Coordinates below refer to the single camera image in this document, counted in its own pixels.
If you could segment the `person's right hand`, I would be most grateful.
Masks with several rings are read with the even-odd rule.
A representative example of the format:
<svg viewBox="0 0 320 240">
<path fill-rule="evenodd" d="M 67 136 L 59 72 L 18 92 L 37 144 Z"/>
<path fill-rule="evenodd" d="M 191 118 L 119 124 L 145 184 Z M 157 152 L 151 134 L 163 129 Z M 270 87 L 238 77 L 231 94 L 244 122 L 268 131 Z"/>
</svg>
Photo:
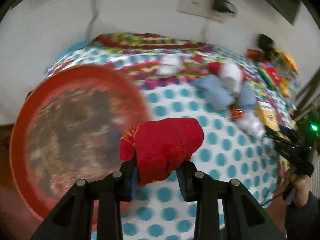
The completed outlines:
<svg viewBox="0 0 320 240">
<path fill-rule="evenodd" d="M 287 171 L 285 176 L 285 185 L 292 182 L 296 188 L 296 194 L 293 202 L 296 207 L 304 207 L 309 200 L 310 177 L 307 175 L 297 176 L 291 170 Z"/>
</svg>

